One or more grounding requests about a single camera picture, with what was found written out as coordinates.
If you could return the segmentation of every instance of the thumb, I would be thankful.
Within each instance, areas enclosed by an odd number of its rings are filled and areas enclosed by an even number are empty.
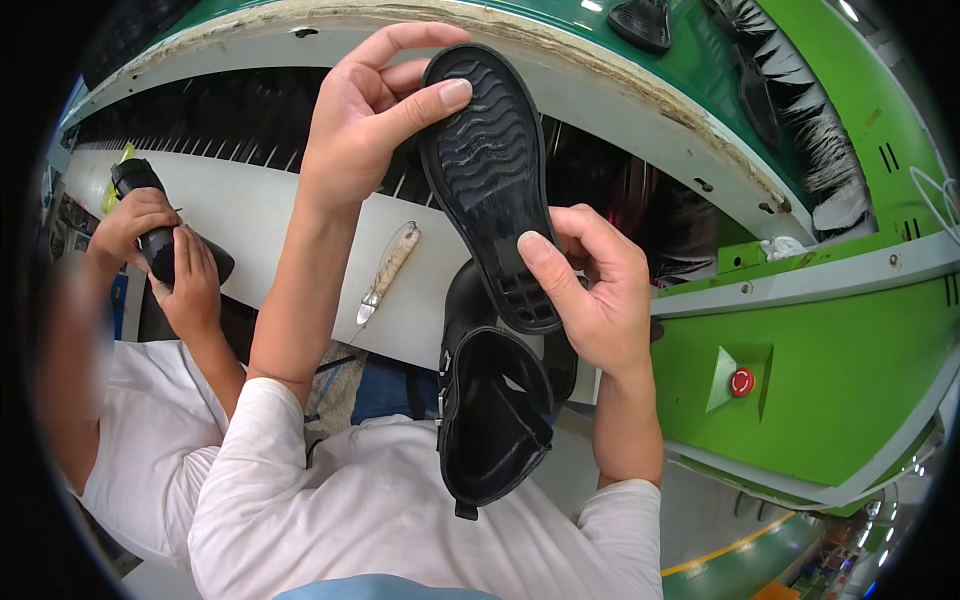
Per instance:
[[[154,292],[156,303],[163,308],[163,303],[170,296],[170,286],[154,277],[153,271],[147,271],[147,278],[150,280],[150,289]]]
[[[375,115],[372,125],[393,149],[414,133],[465,107],[472,97],[473,86],[465,79],[438,82]]]
[[[566,257],[536,231],[527,231],[516,240],[516,250],[530,273],[553,301],[565,324],[577,322],[588,309],[590,294],[580,284]]]

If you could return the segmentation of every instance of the emergency stop button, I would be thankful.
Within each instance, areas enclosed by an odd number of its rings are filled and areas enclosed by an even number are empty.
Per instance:
[[[745,367],[737,369],[730,380],[731,390],[736,397],[744,397],[749,394],[753,390],[754,384],[756,384],[756,379],[753,372]]]

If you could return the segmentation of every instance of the yellow line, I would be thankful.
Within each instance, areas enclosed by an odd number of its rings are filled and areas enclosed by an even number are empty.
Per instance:
[[[752,534],[750,534],[746,538],[741,538],[740,540],[735,541],[734,543],[730,544],[726,548],[720,548],[716,552],[710,552],[709,554],[705,554],[699,559],[693,559],[692,561],[687,561],[686,563],[678,564],[677,566],[671,566],[670,568],[666,568],[660,572],[660,576],[666,577],[667,575],[673,575],[674,573],[679,573],[680,571],[686,571],[692,566],[696,566],[697,564],[703,564],[706,561],[711,561],[722,554],[727,554],[731,550],[736,550],[737,548],[744,545],[748,541],[755,540],[760,536],[762,536],[763,534],[770,531],[771,529],[773,529],[774,527],[777,527],[778,525],[782,524],[784,521],[786,521],[788,518],[792,517],[795,514],[796,513],[793,513],[793,512],[787,513],[786,515],[778,518],[777,520],[770,523],[763,529],[760,529],[759,531],[754,531]]]

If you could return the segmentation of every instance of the worker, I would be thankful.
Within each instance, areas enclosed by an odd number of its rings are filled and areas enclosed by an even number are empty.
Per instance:
[[[207,599],[661,598],[663,443],[651,367],[643,252],[590,208],[552,208],[564,253],[517,242],[570,343],[603,370],[593,425],[598,492],[576,523],[526,480],[454,515],[433,422],[365,420],[318,444],[306,467],[303,410],[337,313],[360,205],[393,150],[463,108],[470,84],[419,89],[427,60],[467,32],[403,23],[374,33],[320,89],[247,382],[200,494],[190,560]],[[586,269],[590,289],[573,269]]]
[[[148,277],[180,339],[112,342],[101,335],[111,283],[125,262],[147,269],[134,240],[157,227],[176,227],[176,283]],[[43,297],[37,418],[67,485],[134,556],[188,569],[200,488],[246,379],[220,328],[210,250],[160,190],[135,189],[86,253],[58,262]]]

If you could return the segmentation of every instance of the white t-shirt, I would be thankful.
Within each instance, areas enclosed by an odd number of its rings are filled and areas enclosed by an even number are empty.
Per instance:
[[[226,431],[183,342],[115,342],[97,460],[79,499],[135,556],[190,568],[187,533]]]
[[[282,384],[247,382],[200,494],[190,560],[208,599],[263,600],[321,579],[396,575],[517,598],[662,598],[660,492],[606,487],[570,522],[529,479],[453,514],[436,426],[397,415],[318,444]]]

